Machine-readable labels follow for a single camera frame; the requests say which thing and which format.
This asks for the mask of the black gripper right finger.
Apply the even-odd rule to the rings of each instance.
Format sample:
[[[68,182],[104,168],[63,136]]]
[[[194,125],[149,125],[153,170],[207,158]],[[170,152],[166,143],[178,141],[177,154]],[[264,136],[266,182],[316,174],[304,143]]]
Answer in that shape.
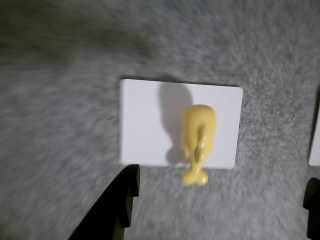
[[[320,239],[320,180],[309,179],[303,199],[303,208],[308,210],[307,237],[311,240]]]

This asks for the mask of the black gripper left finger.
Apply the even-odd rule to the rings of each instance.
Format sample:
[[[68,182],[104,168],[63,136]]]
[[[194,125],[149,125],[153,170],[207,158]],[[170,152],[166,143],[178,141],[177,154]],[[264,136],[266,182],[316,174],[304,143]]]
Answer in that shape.
[[[127,165],[75,228],[70,240],[123,240],[140,192],[140,166]]]

